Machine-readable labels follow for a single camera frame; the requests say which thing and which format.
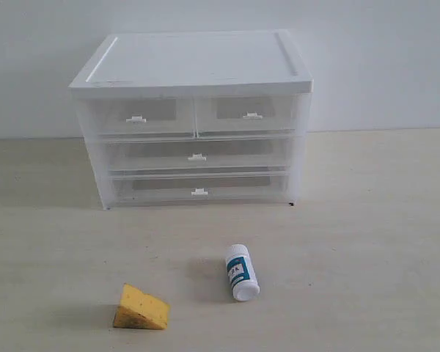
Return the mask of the yellow cheese wedge sponge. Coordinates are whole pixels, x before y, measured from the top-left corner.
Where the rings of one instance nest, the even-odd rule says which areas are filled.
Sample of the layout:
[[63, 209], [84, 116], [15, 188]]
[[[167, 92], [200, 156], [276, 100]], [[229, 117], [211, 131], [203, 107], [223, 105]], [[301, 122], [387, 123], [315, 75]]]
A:
[[165, 330], [168, 327], [170, 306], [161, 299], [125, 283], [113, 327], [119, 329]]

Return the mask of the white pill bottle blue label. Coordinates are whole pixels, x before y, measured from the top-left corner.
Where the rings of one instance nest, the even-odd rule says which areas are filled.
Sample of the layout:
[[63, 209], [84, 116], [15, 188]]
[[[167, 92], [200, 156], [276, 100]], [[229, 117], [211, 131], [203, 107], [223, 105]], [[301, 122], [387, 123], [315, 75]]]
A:
[[249, 250], [243, 244], [228, 247], [225, 257], [227, 277], [236, 301], [250, 301], [260, 293]]

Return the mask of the white plastic drawer cabinet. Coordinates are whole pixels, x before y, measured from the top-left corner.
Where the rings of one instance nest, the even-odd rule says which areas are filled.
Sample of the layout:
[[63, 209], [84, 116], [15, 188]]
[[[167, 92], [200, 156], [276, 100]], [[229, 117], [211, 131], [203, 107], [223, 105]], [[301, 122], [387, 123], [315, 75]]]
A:
[[[286, 172], [289, 188], [300, 194], [305, 135], [313, 80], [290, 33], [283, 29], [244, 32], [180, 32], [112, 34], [97, 48], [70, 83], [78, 121], [103, 208], [169, 203], [260, 202], [201, 201], [140, 205], [115, 202], [115, 178], [236, 172]], [[110, 100], [184, 99], [294, 95], [298, 98], [296, 127], [285, 132], [209, 133], [191, 136], [111, 134], [95, 125], [95, 105]], [[126, 142], [181, 142], [233, 139], [293, 139], [287, 166], [165, 169], [112, 172], [106, 145]]]

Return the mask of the bottom wide clear drawer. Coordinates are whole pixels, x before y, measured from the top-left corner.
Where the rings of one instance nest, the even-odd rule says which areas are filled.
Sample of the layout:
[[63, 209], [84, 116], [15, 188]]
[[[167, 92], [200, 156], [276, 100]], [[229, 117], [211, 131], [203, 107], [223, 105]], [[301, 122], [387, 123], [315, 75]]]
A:
[[286, 172], [236, 172], [115, 178], [115, 202], [140, 205], [163, 202], [293, 202]]

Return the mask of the wide clear drawer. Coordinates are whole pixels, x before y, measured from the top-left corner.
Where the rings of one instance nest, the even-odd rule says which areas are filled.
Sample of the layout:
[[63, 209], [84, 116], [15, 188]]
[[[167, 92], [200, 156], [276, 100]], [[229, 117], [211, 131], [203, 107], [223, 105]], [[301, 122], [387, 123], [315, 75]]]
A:
[[233, 139], [181, 142], [126, 142], [106, 145], [109, 170], [287, 166], [293, 139]]
[[163, 202], [293, 202], [286, 172], [236, 172], [115, 178], [115, 202], [140, 205]]

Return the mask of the middle wide clear drawer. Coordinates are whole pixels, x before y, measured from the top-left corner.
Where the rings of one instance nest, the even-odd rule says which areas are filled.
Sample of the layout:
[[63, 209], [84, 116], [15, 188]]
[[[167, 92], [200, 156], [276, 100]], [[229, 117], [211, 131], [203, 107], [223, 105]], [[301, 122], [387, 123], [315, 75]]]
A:
[[181, 142], [126, 142], [106, 145], [109, 170], [287, 166], [293, 139], [233, 139]]

